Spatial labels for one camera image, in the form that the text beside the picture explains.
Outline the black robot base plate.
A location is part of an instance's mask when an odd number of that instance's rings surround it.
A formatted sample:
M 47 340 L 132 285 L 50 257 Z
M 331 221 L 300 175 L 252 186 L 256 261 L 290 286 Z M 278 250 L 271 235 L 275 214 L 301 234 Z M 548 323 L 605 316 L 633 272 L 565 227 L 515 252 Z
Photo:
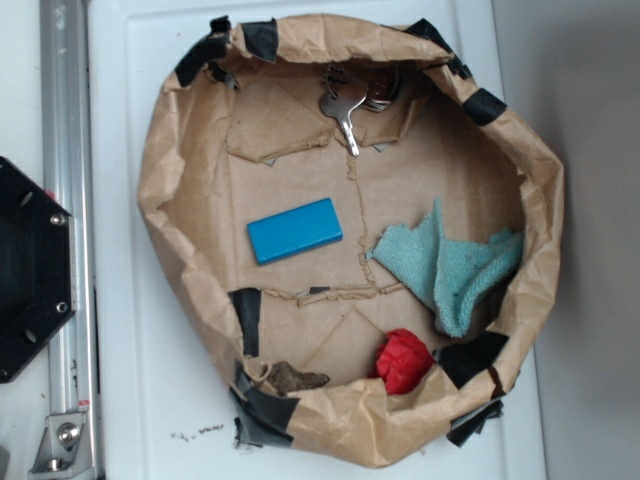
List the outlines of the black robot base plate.
M 74 313 L 69 213 L 1 159 L 1 382 L 14 381 Z

